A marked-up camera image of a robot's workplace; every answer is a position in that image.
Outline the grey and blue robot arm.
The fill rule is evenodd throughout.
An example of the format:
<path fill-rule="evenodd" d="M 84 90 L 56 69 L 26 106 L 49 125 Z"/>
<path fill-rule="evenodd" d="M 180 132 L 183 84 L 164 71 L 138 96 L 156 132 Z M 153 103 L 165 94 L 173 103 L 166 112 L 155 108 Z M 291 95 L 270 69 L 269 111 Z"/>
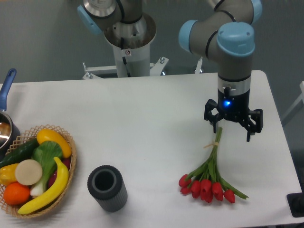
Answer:
<path fill-rule="evenodd" d="M 249 94 L 255 32 L 261 16 L 259 0 L 215 0 L 205 21 L 185 22 L 178 35 L 182 49 L 218 64 L 218 99 L 208 100 L 204 119 L 217 129 L 221 120 L 239 123 L 250 137 L 261 132 L 263 112 L 250 110 Z M 114 51 L 119 77 L 149 76 L 154 20 L 140 0 L 85 0 L 77 8 L 83 24 L 103 33 Z"/>

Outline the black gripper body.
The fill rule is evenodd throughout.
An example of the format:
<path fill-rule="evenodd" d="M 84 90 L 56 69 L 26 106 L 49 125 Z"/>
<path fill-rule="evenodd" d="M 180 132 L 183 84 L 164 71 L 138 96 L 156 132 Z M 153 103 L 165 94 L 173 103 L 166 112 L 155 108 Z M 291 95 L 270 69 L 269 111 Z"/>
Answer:
<path fill-rule="evenodd" d="M 218 78 L 218 108 L 227 120 L 237 122 L 248 116 L 251 78 L 227 81 Z"/>

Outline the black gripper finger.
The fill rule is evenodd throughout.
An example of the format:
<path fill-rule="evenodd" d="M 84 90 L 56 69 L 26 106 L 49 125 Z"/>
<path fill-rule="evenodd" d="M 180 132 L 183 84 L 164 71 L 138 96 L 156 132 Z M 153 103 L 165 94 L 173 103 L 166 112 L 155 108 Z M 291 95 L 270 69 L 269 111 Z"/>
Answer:
<path fill-rule="evenodd" d="M 223 111 L 220 109 L 219 104 L 209 99 L 205 104 L 204 120 L 209 121 L 213 127 L 213 132 L 217 132 L 218 122 L 224 119 Z"/>
<path fill-rule="evenodd" d="M 247 142 L 250 142 L 251 136 L 255 133 L 261 133 L 263 128 L 263 110 L 247 110 L 242 116 L 240 124 L 247 131 Z"/>

